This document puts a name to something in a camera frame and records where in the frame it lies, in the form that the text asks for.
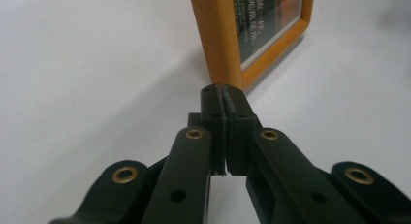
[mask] black bracket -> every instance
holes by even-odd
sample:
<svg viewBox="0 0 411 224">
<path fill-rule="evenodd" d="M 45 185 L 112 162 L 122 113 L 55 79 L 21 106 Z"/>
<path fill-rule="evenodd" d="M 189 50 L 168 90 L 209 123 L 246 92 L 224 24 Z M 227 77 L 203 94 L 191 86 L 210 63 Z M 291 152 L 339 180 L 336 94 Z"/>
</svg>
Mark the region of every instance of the black bracket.
<svg viewBox="0 0 411 224">
<path fill-rule="evenodd" d="M 247 176 L 261 223 L 411 223 L 411 201 L 370 168 L 317 169 L 281 131 L 263 128 L 238 88 L 210 85 L 167 158 L 108 167 L 79 210 L 52 224 L 206 223 L 210 176 Z"/>
</svg>

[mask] white background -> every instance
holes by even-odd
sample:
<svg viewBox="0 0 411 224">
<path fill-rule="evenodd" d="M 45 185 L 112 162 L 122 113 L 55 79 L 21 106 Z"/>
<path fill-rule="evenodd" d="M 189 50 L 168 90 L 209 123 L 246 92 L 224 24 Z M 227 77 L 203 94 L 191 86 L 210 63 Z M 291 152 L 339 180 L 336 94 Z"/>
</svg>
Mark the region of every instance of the white background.
<svg viewBox="0 0 411 224">
<path fill-rule="evenodd" d="M 411 197 L 411 0 L 315 0 L 247 98 L 317 167 L 356 161 Z M 210 83 L 190 0 L 0 0 L 0 223 L 72 215 L 105 167 L 169 153 Z M 209 223 L 258 223 L 214 177 Z"/>
</svg>

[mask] mounting hole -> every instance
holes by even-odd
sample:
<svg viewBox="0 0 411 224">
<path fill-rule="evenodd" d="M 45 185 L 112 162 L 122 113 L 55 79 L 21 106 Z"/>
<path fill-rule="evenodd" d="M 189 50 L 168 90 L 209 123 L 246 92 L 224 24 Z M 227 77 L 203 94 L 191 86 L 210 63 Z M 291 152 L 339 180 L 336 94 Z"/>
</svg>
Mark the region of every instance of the mounting hole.
<svg viewBox="0 0 411 224">
<path fill-rule="evenodd" d="M 203 136 L 203 132 L 200 130 L 189 130 L 185 133 L 185 136 L 189 139 L 199 139 Z"/>
<path fill-rule="evenodd" d="M 260 133 L 261 137 L 267 139 L 267 140 L 276 140 L 278 139 L 278 134 L 277 132 L 274 132 L 272 130 L 263 130 Z"/>
<path fill-rule="evenodd" d="M 327 201 L 326 196 L 324 196 L 324 194 L 319 193 L 319 192 L 312 192 L 310 194 L 310 197 L 314 202 L 317 202 L 317 203 L 325 203 Z"/>
<path fill-rule="evenodd" d="M 345 175 L 356 183 L 363 185 L 371 185 L 374 183 L 374 178 L 363 169 L 359 168 L 346 168 Z"/>
<path fill-rule="evenodd" d="M 112 174 L 111 179 L 115 183 L 124 184 L 133 181 L 138 175 L 139 171 L 137 171 L 136 168 L 126 166 L 117 169 L 117 171 Z"/>
<path fill-rule="evenodd" d="M 185 200 L 187 195 L 183 190 L 175 190 L 170 194 L 170 200 L 172 200 L 175 203 L 180 203 Z"/>
</svg>

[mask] picture frame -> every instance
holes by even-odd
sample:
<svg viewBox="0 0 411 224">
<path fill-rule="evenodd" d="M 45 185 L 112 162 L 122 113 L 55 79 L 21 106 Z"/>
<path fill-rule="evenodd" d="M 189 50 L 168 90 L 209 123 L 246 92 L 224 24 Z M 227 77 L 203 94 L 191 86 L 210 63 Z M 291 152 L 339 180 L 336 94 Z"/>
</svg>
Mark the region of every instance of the picture frame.
<svg viewBox="0 0 411 224">
<path fill-rule="evenodd" d="M 308 27 L 313 0 L 191 0 L 213 83 L 249 87 Z"/>
</svg>

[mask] brass insert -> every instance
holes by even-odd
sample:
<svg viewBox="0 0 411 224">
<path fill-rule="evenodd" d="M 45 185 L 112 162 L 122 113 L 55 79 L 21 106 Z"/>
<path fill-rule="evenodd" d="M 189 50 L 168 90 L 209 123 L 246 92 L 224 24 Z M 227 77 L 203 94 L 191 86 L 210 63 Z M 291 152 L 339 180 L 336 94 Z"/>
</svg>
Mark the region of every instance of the brass insert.
<svg viewBox="0 0 411 224">
<path fill-rule="evenodd" d="M 371 185 L 374 183 L 374 178 L 368 172 L 359 168 L 347 168 L 345 169 L 345 175 L 359 184 Z"/>
<path fill-rule="evenodd" d="M 189 130 L 185 133 L 185 137 L 189 139 L 200 139 L 203 136 L 203 132 L 200 130 Z"/>
<path fill-rule="evenodd" d="M 124 184 L 133 181 L 139 175 L 139 171 L 136 168 L 125 166 L 117 169 L 112 174 L 112 181 L 119 184 Z"/>
<path fill-rule="evenodd" d="M 263 137 L 263 138 L 265 138 L 265 139 L 267 139 L 267 140 L 276 140 L 276 139 L 278 139 L 278 134 L 277 134 L 277 132 L 274 132 L 274 131 L 272 131 L 272 130 L 263 130 L 261 133 L 260 133 L 260 135 L 261 135 L 261 137 Z"/>
</svg>

